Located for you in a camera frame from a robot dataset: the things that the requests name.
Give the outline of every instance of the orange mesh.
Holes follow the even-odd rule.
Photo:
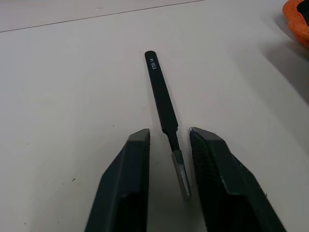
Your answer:
[[[289,0],[283,6],[283,13],[288,19],[288,28],[294,36],[309,48],[309,27],[302,14],[297,11],[297,6],[304,0]]]

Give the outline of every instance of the white surface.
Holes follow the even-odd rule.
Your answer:
[[[0,32],[197,0],[0,0]]]
[[[83,231],[101,175],[142,128],[151,129],[148,232],[205,231],[196,198],[181,199],[150,49],[187,169],[189,127],[217,133],[287,231],[308,231],[309,66],[280,29],[283,4],[208,0],[1,33],[1,231]]]

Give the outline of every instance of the white table surface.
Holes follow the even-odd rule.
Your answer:
[[[205,231],[160,128],[144,62],[154,50],[190,180],[196,126],[225,139],[287,231],[309,231],[308,52],[283,4],[206,0],[0,33],[0,230],[83,231],[102,174],[150,128],[148,231]]]

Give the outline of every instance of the orange object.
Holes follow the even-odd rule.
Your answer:
[[[307,48],[309,48],[309,27],[297,7],[304,0],[289,0],[283,6],[283,13],[288,19],[288,28],[294,36]]]

